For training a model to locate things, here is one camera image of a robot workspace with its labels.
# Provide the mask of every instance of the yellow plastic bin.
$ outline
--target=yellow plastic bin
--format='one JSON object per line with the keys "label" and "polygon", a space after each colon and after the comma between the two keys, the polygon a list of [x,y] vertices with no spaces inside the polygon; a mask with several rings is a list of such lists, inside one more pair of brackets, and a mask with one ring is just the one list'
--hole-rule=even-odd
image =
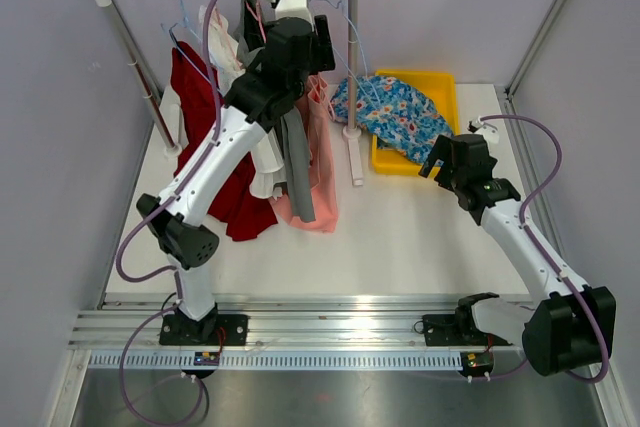
{"label": "yellow plastic bin", "polygon": [[[378,70],[376,75],[396,77],[415,87],[433,100],[436,110],[445,118],[454,134],[459,133],[458,105],[456,86],[451,74],[440,72],[414,72],[408,70]],[[379,174],[414,175],[420,172],[421,164],[411,162],[395,150],[378,148],[378,137],[373,136],[371,143],[371,162]],[[440,169],[435,167],[429,177],[435,176]]]}

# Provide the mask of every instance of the pink dress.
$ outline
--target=pink dress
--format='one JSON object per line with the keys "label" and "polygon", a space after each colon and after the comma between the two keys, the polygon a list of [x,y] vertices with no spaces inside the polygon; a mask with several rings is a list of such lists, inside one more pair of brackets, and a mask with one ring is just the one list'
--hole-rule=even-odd
{"label": "pink dress", "polygon": [[307,130],[311,150],[309,181],[316,220],[304,223],[294,217],[291,202],[285,194],[271,199],[273,210],[292,227],[303,230],[333,232],[338,222],[338,202],[333,173],[333,154],[329,140],[329,96],[327,83],[320,76],[310,76],[307,93],[296,102]]}

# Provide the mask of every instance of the cable clip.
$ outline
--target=cable clip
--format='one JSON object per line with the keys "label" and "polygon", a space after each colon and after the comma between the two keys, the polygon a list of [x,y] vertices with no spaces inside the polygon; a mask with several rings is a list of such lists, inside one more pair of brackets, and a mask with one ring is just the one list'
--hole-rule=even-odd
{"label": "cable clip", "polygon": [[482,117],[476,117],[469,122],[469,132],[472,134],[482,135],[484,140],[489,144],[497,144],[500,141],[500,134],[495,125],[491,125],[482,120]]}

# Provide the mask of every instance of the floral fabric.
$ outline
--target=floral fabric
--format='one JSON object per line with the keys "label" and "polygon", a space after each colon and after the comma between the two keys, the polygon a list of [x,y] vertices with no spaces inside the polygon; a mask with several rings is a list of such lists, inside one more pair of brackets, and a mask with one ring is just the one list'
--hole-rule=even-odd
{"label": "floral fabric", "polygon": [[[358,77],[358,82],[361,86],[356,102],[358,125],[412,162],[422,164],[427,160],[438,135],[453,135],[433,101],[409,84],[379,75]],[[347,79],[340,82],[331,106],[334,120],[346,123]]]}

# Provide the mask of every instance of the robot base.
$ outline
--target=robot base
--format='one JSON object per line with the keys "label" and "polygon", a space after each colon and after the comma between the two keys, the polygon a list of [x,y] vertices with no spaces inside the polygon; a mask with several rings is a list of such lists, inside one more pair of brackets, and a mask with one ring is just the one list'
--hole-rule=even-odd
{"label": "robot base", "polygon": [[[428,347],[486,347],[488,335],[476,329],[463,330],[456,324],[453,314],[423,315],[424,340]],[[497,335],[492,335],[494,346],[510,345]]]}
{"label": "robot base", "polygon": [[202,320],[187,317],[180,309],[165,315],[160,331],[160,345],[199,346],[220,345],[218,330],[224,329],[224,346],[242,347],[247,344],[249,317],[240,314],[219,314],[215,307]]}

